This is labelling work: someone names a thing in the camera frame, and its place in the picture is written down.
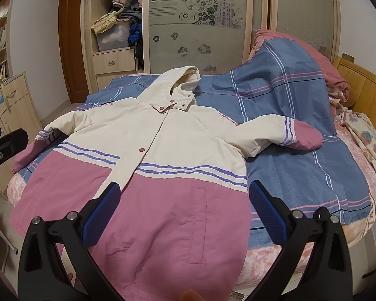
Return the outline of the cream and pink hooded jacket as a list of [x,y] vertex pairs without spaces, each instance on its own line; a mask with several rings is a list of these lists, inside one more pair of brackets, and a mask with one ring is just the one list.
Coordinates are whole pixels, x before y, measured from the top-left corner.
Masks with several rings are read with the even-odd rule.
[[177,300],[188,289],[227,300],[246,258],[251,225],[245,160],[271,144],[322,145],[307,123],[268,114],[243,124],[196,103],[194,66],[161,74],[138,97],[71,111],[16,155],[28,165],[59,133],[10,217],[63,218],[115,182],[122,195],[91,254],[127,300]]

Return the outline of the light wood dresser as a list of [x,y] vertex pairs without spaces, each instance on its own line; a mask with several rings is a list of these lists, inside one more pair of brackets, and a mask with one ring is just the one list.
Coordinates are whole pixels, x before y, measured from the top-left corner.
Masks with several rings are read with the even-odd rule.
[[0,127],[2,135],[19,128],[24,129],[29,142],[33,142],[42,128],[36,116],[25,72],[9,78],[0,87]]

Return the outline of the wardrobe drawer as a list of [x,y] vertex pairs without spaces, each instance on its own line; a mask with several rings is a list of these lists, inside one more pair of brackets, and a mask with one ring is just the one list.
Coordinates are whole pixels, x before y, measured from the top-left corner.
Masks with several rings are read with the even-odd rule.
[[96,75],[135,72],[134,49],[121,48],[95,53],[93,55],[93,68]]

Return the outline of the clear storage bin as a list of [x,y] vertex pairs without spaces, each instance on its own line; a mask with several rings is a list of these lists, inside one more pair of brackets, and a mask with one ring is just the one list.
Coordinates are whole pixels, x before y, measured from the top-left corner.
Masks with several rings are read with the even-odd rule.
[[96,34],[99,51],[127,48],[130,34],[130,21],[122,20],[115,23],[110,29]]

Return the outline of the brown wooden door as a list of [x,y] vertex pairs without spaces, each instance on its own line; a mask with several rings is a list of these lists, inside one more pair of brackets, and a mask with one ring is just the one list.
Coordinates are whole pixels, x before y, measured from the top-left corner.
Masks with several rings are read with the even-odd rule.
[[89,90],[81,44],[81,0],[59,0],[59,51],[71,103],[82,103]]

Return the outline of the blue garment in wardrobe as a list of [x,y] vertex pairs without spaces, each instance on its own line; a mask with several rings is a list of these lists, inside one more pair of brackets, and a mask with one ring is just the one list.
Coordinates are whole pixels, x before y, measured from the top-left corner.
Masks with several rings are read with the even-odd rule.
[[140,39],[142,39],[142,23],[132,23],[128,37],[129,46],[134,46]]

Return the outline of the wooden headboard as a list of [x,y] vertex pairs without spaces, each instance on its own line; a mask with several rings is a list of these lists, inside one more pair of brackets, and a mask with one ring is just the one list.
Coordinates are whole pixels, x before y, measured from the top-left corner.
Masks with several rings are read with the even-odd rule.
[[344,106],[364,113],[376,129],[376,75],[340,57],[335,58],[333,65],[350,87]]

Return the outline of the blue plaid bed sheet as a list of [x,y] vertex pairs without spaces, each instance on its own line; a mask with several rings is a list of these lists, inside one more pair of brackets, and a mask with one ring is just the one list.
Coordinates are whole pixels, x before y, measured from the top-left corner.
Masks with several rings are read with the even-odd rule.
[[44,127],[14,169],[25,172],[37,155],[13,227],[24,235],[33,217],[78,211],[114,181],[123,195],[101,243],[115,253],[269,245],[249,201],[255,180],[289,208],[326,207],[355,230],[371,209],[322,71],[287,39],[222,75],[189,66],[114,80]]

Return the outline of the frosted sliding wardrobe door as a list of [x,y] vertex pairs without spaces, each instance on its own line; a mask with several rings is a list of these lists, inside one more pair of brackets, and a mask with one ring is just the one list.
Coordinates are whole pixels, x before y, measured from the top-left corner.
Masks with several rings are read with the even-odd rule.
[[253,0],[142,0],[144,70],[184,65],[202,75],[226,73],[246,62]]

